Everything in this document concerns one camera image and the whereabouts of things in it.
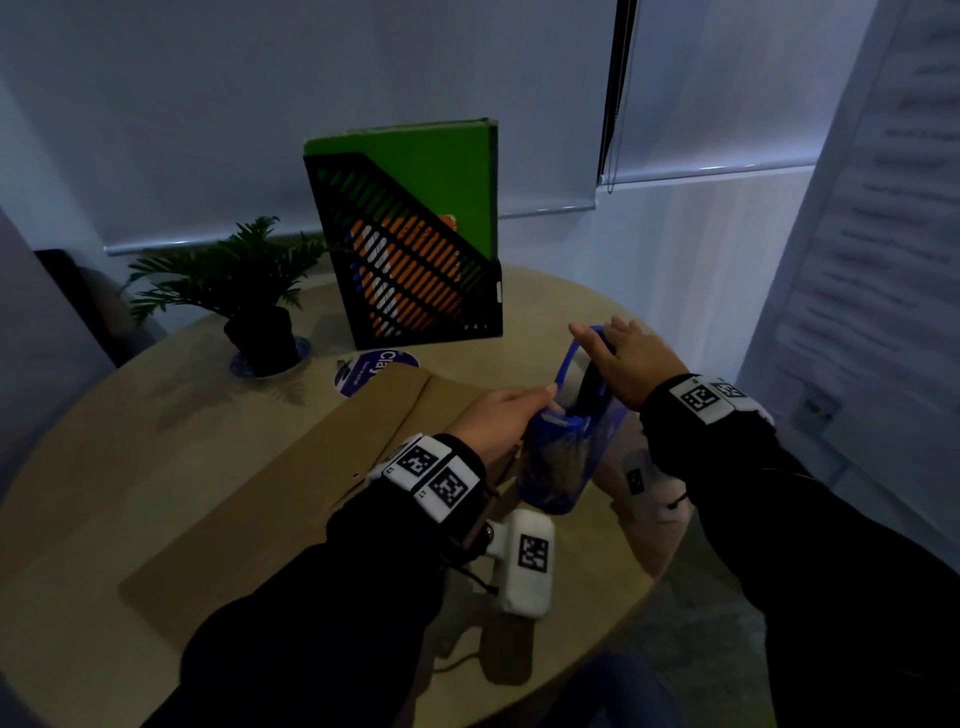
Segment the round table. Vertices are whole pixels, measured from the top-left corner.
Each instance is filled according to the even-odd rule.
[[[466,383],[537,385],[556,374],[567,322],[629,315],[528,270],[505,267],[503,289],[502,338],[407,351]],[[138,725],[174,688],[179,655],[117,586],[343,401],[333,377],[355,352],[339,292],[319,286],[301,302],[294,332],[313,354],[292,385],[232,376],[223,319],[208,316],[88,392],[13,483],[0,510],[0,670],[51,725]],[[469,725],[569,670],[633,612],[684,532],[618,519],[592,485],[555,523],[553,603],[529,674],[520,685],[488,679],[469,658],[481,641],[469,628],[435,659],[417,725]]]

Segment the hand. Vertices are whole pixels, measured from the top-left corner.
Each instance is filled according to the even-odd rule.
[[[616,354],[611,353],[592,328],[570,324],[570,333],[597,365],[616,398],[633,410],[638,410],[650,393],[667,379],[689,373],[662,339],[643,333],[636,321],[625,324],[619,316],[614,316],[603,327],[603,332]]]
[[[444,432],[472,449],[485,465],[510,451],[530,419],[549,406],[557,385],[531,389],[495,389],[481,395]]]

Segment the purple sticker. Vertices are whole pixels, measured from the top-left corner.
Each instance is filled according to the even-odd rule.
[[[396,349],[377,349],[375,352],[362,353],[341,366],[333,377],[333,386],[344,397],[353,397],[360,387],[379,374],[385,366],[395,361],[412,367],[420,365],[417,358],[407,352],[399,352]]]

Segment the black jacket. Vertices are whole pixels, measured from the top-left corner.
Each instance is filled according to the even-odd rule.
[[[810,477],[758,415],[704,425],[669,394],[681,379],[640,419],[766,617],[779,724],[955,725],[960,576]],[[325,544],[200,627],[145,725],[389,726],[440,609],[441,540],[407,494],[373,483],[330,519]]]

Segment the person's right hand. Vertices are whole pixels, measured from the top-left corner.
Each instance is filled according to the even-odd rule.
[[[636,321],[625,324],[619,316],[614,316],[603,327],[603,332],[616,354],[611,353],[592,328],[570,324],[570,333],[597,365],[616,398],[633,410],[638,410],[650,393],[667,379],[689,373],[658,336],[643,333]]]

